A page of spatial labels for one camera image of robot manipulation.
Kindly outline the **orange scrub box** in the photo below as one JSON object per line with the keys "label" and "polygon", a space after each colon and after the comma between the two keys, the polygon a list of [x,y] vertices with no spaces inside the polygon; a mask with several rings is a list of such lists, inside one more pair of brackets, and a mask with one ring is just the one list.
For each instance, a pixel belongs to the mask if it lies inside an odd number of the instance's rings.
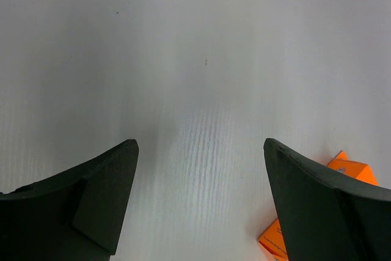
{"label": "orange scrub box", "polygon": [[[378,181],[368,164],[351,161],[340,151],[327,167],[365,183],[378,186]],[[288,260],[280,222],[276,219],[259,237],[258,244],[267,260]]]}

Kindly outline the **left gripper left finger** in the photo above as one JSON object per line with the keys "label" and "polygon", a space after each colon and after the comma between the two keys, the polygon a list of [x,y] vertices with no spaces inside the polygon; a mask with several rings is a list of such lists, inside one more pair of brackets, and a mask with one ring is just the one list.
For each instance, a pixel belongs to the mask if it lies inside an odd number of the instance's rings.
{"label": "left gripper left finger", "polygon": [[1,194],[1,259],[109,260],[118,247],[138,154],[137,142],[128,139]]}

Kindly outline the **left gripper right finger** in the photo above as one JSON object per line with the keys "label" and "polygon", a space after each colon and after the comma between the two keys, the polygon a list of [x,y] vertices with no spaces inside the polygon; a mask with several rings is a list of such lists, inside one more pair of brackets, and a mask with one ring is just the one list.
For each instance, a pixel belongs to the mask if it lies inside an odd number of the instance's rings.
{"label": "left gripper right finger", "polygon": [[263,145],[289,260],[390,260],[390,190],[313,161],[276,139]]}

